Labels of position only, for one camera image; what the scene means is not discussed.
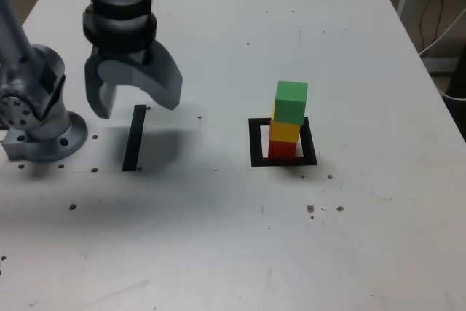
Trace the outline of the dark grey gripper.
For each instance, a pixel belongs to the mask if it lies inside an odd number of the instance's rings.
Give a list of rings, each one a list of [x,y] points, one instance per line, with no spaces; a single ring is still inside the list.
[[[116,86],[144,91],[160,106],[173,110],[180,103],[183,77],[173,57],[157,40],[140,52],[118,53],[93,47],[84,65],[87,101],[95,114],[109,119]]]

